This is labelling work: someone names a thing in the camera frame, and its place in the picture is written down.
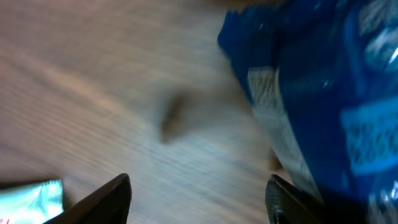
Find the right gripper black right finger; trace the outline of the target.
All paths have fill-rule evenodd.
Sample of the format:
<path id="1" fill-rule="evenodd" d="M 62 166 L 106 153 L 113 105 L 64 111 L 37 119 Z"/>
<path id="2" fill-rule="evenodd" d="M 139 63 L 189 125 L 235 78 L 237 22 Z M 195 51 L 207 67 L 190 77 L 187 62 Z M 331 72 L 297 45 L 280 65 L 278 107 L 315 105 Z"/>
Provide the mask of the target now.
<path id="1" fill-rule="evenodd" d="M 265 205 L 270 224 L 326 224 L 325 208 L 276 174 L 269 177 Z"/>

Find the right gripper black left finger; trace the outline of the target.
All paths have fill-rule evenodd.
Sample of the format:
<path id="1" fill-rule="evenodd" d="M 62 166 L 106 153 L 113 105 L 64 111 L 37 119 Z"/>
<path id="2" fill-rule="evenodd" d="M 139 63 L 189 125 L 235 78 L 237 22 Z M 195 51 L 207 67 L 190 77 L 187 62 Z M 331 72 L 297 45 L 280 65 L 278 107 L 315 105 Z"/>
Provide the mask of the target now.
<path id="1" fill-rule="evenodd" d="M 126 224 L 131 200 L 130 178 L 123 173 L 45 224 Z"/>

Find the teal wet wipes pack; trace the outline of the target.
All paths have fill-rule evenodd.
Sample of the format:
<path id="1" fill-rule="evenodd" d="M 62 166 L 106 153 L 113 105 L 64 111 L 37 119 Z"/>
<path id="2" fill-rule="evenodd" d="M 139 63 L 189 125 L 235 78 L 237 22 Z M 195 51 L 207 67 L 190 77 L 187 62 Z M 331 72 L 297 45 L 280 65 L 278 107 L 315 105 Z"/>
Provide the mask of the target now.
<path id="1" fill-rule="evenodd" d="M 1 190 L 1 224 L 42 224 L 63 212 L 61 180 Z"/>

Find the blue Oreo cookie pack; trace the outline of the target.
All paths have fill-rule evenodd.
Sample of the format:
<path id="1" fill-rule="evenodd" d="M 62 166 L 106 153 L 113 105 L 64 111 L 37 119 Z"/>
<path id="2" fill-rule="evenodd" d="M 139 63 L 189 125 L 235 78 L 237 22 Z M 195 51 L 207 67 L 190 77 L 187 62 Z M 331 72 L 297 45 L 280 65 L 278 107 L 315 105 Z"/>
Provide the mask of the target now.
<path id="1" fill-rule="evenodd" d="M 397 2 L 255 4 L 226 13 L 218 44 L 327 223 L 396 223 Z"/>

